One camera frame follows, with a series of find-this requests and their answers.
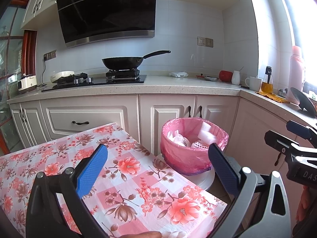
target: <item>white kitchen appliance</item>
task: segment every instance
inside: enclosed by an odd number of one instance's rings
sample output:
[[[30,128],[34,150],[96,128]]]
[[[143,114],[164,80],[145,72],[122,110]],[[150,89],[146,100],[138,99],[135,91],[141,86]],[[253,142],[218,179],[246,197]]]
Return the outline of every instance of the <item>white kitchen appliance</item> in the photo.
[[[74,71],[63,71],[63,72],[56,73],[55,71],[53,71],[53,75],[50,77],[50,80],[52,83],[56,83],[60,77],[68,77],[70,75],[75,75],[75,72]]]
[[[34,90],[37,87],[36,75],[25,75],[18,82],[19,94],[24,94],[28,91]]]

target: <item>power cord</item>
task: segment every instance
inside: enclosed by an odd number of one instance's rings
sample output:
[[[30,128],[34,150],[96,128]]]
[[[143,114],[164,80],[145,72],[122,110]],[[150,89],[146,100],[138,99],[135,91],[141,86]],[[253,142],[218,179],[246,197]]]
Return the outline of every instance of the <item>power cord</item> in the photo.
[[[42,83],[43,83],[43,84],[38,85],[38,87],[44,87],[44,86],[47,85],[47,84],[45,84],[45,83],[43,82],[43,74],[44,74],[44,72],[45,72],[45,70],[46,70],[45,61],[46,61],[46,58],[44,57],[44,71],[43,71],[43,73],[42,73]]]

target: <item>tablecloth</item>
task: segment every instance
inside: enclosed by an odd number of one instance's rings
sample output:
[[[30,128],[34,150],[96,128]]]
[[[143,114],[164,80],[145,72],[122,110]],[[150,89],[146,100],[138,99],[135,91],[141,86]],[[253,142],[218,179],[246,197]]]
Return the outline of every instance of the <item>tablecloth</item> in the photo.
[[[160,231],[164,238],[203,238],[213,229],[226,203],[175,172],[112,123],[0,157],[0,204],[24,237],[37,172],[49,176],[75,167],[99,144],[108,147],[108,160],[83,201],[110,237]],[[80,233],[63,197],[58,199],[69,227]]]

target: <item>mug handle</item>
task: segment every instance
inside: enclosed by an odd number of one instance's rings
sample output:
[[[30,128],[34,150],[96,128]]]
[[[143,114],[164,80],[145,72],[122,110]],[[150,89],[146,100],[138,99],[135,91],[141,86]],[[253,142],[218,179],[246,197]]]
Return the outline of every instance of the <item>mug handle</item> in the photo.
[[[245,85],[247,85],[248,87],[250,87],[250,78],[246,78],[244,82],[245,82]]]

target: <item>wok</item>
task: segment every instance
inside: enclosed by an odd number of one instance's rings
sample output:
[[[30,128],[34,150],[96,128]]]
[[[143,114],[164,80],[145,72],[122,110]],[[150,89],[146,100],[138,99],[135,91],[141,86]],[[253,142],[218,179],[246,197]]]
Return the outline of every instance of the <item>wok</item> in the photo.
[[[169,54],[171,51],[161,50],[150,53],[143,57],[113,57],[102,59],[103,64],[109,69],[114,71],[119,70],[132,70],[140,66],[144,59],[147,59],[152,56]]]

